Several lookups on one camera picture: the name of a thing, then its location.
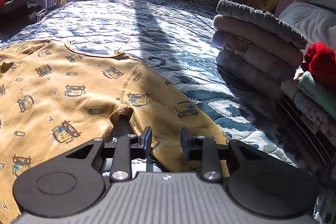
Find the blue white quilted bedspread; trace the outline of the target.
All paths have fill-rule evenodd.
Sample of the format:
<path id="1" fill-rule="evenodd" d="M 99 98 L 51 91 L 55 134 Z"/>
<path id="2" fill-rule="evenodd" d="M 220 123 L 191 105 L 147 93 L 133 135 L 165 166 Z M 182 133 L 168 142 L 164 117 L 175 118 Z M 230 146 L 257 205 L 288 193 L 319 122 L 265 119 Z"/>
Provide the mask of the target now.
<path id="1" fill-rule="evenodd" d="M 69 42 L 81 53 L 123 52 L 166 77 L 230 139 L 315 173 L 271 101 L 218 71 L 214 9 L 173 0 L 70 0 L 1 49 L 31 40 Z"/>

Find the yellow car print shirt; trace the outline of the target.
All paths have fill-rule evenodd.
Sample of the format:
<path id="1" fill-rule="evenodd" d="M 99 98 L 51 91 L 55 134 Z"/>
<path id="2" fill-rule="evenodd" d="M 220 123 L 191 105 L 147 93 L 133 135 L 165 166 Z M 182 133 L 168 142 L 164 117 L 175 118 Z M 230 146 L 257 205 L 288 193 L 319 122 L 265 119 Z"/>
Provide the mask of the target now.
<path id="1" fill-rule="evenodd" d="M 13 183 L 23 172 L 93 138 L 108 139 L 120 117 L 154 134 L 155 158 L 186 171 L 181 128 L 228 138 L 166 77 L 123 52 L 81 53 L 69 42 L 31 40 L 1 49 L 1 223 L 19 215 Z"/>

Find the white pillow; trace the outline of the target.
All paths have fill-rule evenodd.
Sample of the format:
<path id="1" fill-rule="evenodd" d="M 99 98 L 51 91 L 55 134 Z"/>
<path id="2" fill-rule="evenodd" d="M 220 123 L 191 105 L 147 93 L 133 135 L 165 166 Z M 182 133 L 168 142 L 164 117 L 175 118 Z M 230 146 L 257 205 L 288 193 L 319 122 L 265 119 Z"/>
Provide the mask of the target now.
<path id="1" fill-rule="evenodd" d="M 335 14 L 308 3 L 294 1 L 278 18 L 306 37 L 305 51 L 316 42 L 322 42 L 335 50 Z"/>

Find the black striped folded garment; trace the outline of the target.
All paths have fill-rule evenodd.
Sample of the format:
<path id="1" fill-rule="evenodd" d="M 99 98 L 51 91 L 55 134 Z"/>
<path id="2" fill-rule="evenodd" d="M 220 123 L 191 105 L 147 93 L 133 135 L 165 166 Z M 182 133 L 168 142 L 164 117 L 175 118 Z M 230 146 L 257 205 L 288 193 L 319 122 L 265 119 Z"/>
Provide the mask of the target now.
<path id="1" fill-rule="evenodd" d="M 276 109 L 288 121 L 321 165 L 331 166 L 335 163 L 335 148 L 322 132 L 313 128 L 310 121 L 296 109 L 287 95 L 282 95 L 276 102 Z"/>

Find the yellow plush toy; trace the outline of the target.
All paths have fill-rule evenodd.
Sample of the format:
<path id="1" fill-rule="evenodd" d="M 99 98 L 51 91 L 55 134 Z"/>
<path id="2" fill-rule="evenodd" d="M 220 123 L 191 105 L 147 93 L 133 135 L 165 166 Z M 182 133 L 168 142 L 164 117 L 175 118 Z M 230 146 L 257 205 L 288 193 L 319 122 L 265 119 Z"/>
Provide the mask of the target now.
<path id="1" fill-rule="evenodd" d="M 260 5 L 261 10 L 273 11 L 276 9 L 279 1 L 278 0 L 267 0 Z"/>

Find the grey folded bottom garment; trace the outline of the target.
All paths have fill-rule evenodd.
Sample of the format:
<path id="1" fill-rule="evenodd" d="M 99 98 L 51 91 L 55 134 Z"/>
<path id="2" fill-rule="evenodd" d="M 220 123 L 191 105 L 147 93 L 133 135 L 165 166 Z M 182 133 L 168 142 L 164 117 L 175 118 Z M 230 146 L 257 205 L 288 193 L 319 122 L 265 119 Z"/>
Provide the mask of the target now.
<path id="1" fill-rule="evenodd" d="M 238 55 L 221 50 L 216 58 L 221 71 L 225 71 L 272 100 L 281 97 L 280 83 L 248 64 Z"/>

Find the dark grey clothes pile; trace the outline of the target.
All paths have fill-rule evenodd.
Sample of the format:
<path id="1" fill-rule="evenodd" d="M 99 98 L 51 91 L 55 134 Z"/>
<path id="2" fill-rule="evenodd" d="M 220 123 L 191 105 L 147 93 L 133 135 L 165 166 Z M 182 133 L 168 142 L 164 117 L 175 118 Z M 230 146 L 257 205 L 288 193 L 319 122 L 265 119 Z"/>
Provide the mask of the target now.
<path id="1" fill-rule="evenodd" d="M 33 24 L 67 0 L 1 0 L 1 24 Z"/>

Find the pink pillow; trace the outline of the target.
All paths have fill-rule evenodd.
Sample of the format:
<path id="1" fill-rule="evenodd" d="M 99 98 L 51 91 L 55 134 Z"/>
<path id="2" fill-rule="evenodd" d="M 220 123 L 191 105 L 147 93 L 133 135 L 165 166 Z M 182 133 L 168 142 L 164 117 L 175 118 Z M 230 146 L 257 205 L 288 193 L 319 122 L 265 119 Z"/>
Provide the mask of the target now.
<path id="1" fill-rule="evenodd" d="M 309 0 L 279 0 L 274 15 L 278 17 L 293 2 L 309 3 Z"/>

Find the grey-green folded towel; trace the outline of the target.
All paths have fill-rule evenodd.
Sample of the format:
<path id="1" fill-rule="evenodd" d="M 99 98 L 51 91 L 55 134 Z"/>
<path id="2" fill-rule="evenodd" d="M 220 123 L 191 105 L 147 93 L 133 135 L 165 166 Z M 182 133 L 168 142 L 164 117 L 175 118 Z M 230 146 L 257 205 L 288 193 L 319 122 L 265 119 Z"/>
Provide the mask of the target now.
<path id="1" fill-rule="evenodd" d="M 268 11 L 256 10 L 253 7 L 232 2 L 231 0 L 220 0 L 217 5 L 217 13 L 252 23 L 263 30 L 275 34 L 280 39 L 292 43 L 299 50 L 304 50 L 307 45 L 306 37 L 299 30 L 276 18 Z"/>

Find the mint green folded garment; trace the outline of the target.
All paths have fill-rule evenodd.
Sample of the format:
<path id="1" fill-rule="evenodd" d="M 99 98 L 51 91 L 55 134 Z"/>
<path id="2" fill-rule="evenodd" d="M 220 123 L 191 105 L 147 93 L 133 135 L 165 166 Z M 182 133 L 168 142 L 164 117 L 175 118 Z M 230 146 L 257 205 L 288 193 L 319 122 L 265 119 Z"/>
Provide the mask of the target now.
<path id="1" fill-rule="evenodd" d="M 335 94 L 328 91 L 321 84 L 315 81 L 310 72 L 306 71 L 303 73 L 298 82 L 298 89 L 321 106 L 331 117 L 335 119 Z"/>

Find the lavender folded garment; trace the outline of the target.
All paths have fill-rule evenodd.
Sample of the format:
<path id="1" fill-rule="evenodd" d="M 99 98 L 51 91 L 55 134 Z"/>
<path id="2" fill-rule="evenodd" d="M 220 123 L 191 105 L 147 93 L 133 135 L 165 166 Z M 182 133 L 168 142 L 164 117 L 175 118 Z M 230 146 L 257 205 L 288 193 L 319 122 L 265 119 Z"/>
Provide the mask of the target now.
<path id="1" fill-rule="evenodd" d="M 224 31 L 216 31 L 212 44 L 240 56 L 248 64 L 280 83 L 294 77 L 294 68 L 289 64 L 241 37 Z"/>

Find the floral print folded garment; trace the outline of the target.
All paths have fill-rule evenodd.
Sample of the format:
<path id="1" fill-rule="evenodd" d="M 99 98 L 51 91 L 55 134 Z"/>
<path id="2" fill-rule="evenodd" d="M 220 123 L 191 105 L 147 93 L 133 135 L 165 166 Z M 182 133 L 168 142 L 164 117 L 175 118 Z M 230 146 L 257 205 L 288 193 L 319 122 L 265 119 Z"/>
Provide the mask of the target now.
<path id="1" fill-rule="evenodd" d="M 281 90 L 289 97 L 289 102 L 299 110 L 313 125 L 315 131 L 322 132 L 335 146 L 335 120 L 312 99 L 303 94 L 294 81 L 281 83 Z"/>

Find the beige folded garment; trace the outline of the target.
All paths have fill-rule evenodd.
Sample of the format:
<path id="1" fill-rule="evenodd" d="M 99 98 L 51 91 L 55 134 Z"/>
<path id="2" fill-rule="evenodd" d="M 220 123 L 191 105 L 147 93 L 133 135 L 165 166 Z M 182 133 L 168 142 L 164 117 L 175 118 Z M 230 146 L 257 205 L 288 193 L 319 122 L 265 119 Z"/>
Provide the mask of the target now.
<path id="1" fill-rule="evenodd" d="M 303 61 L 303 53 L 292 43 L 288 43 L 252 23 L 216 15 L 213 26 L 217 31 L 229 32 L 250 41 L 252 44 L 282 59 L 293 68 L 298 68 Z"/>

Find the red folded garment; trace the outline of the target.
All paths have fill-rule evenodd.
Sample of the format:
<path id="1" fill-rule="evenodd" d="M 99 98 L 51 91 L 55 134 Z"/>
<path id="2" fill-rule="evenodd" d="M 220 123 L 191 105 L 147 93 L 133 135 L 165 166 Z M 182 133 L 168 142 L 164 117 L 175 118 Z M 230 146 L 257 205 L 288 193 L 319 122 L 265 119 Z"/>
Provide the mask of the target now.
<path id="1" fill-rule="evenodd" d="M 304 55 L 303 71 L 326 88 L 335 90 L 335 51 L 322 42 L 312 44 Z"/>

